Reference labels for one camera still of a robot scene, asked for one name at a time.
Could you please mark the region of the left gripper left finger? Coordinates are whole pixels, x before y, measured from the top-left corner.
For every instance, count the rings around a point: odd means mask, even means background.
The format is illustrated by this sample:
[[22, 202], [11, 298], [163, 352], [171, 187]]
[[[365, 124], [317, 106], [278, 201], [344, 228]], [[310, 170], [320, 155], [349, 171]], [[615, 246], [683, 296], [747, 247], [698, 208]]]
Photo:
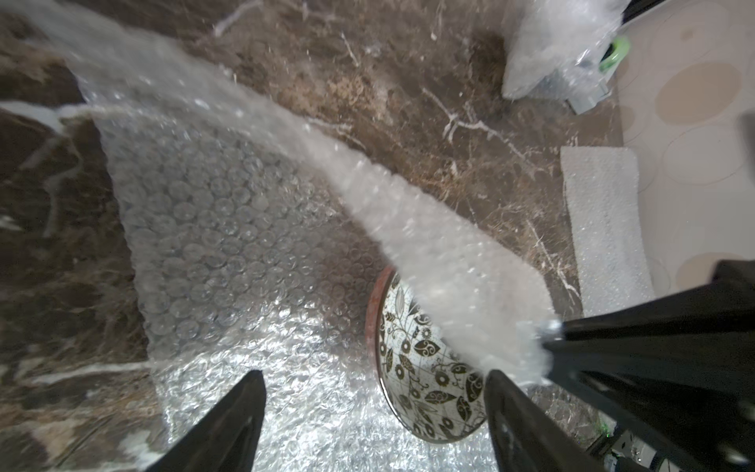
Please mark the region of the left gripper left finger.
[[239, 471], [253, 469], [267, 389], [261, 371], [247, 373], [149, 471]]

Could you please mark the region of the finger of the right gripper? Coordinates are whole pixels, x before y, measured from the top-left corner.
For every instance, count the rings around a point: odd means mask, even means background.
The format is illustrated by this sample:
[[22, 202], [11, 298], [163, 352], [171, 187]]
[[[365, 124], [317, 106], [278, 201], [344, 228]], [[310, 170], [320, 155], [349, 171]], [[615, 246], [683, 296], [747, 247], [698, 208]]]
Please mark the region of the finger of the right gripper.
[[567, 322], [543, 343], [549, 378], [683, 471], [754, 468], [754, 264], [613, 314]]

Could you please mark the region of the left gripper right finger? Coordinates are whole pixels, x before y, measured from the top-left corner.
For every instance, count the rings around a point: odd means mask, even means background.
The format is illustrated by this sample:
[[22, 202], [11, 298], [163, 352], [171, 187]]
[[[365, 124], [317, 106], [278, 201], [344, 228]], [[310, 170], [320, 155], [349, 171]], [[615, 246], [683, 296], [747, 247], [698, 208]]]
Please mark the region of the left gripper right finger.
[[558, 425], [505, 375], [491, 370], [484, 401], [497, 469], [501, 471], [601, 471]]

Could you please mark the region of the black white patterned bowl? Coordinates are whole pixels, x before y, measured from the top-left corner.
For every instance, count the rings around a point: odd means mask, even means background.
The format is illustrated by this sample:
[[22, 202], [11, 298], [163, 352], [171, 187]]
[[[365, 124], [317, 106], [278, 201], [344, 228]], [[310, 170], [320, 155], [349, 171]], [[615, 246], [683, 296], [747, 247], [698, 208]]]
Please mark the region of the black white patterned bowl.
[[486, 423], [484, 376], [446, 344], [414, 290], [392, 267], [373, 287], [366, 340], [389, 410], [415, 437], [451, 444]]

